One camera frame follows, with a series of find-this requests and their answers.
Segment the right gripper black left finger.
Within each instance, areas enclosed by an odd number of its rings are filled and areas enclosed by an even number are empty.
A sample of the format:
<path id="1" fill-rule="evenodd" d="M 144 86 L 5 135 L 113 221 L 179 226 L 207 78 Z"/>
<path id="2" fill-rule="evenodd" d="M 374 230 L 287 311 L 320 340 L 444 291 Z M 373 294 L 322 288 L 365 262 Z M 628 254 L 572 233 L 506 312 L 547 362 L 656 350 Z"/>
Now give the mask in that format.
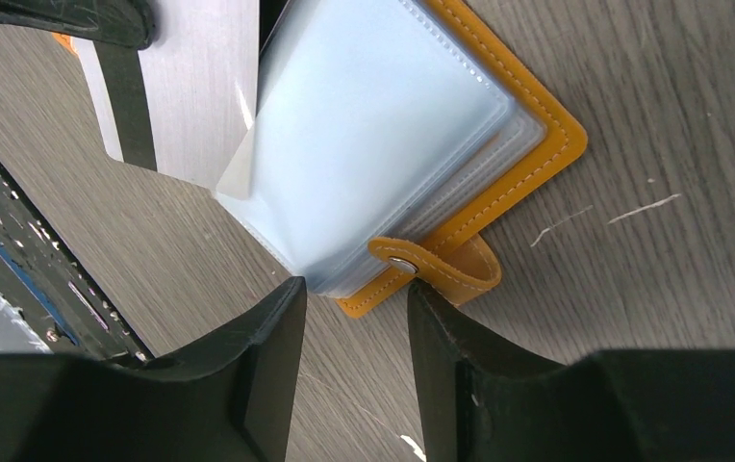
<path id="1" fill-rule="evenodd" d="M 282 461 L 306 282 L 141 367 L 0 353 L 0 461 Z"/>

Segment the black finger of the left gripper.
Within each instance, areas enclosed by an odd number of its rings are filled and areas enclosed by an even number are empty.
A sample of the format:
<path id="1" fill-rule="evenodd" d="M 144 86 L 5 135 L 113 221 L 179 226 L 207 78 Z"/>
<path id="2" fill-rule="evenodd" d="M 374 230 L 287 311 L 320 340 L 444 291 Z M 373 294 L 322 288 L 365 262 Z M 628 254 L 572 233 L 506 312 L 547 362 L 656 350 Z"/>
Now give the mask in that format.
<path id="1" fill-rule="evenodd" d="M 156 36 L 153 8 L 133 0 L 0 0 L 0 24 L 143 50 Z"/>

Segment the silver striped credit card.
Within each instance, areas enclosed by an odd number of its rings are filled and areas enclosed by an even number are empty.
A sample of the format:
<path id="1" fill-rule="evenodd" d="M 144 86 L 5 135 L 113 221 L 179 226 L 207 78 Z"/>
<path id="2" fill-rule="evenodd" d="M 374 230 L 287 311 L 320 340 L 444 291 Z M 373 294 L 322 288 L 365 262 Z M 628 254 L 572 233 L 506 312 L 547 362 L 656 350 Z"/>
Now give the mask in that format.
<path id="1" fill-rule="evenodd" d="M 257 1 L 154 1 L 151 45 L 76 38 L 107 155 L 211 192 L 250 195 Z"/>

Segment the orange leather card holder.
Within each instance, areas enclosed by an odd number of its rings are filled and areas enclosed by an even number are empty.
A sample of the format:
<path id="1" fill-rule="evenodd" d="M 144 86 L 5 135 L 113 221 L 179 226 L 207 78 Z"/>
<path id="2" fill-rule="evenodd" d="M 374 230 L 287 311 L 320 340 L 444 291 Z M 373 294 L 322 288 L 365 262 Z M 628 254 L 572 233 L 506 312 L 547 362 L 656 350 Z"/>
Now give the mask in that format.
<path id="1" fill-rule="evenodd" d="M 292 1 L 217 202 L 359 318 L 415 278 L 496 287 L 481 232 L 585 151 L 580 122 L 462 1 Z"/>

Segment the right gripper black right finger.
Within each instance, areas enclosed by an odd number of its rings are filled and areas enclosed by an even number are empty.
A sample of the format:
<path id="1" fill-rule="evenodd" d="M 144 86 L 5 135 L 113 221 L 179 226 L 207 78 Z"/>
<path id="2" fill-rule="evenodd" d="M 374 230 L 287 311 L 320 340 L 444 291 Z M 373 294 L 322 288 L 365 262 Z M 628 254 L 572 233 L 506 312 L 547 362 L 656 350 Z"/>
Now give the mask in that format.
<path id="1" fill-rule="evenodd" d="M 735 349 L 605 349 L 563 365 L 424 282 L 407 313 L 432 461 L 735 461 Z"/>

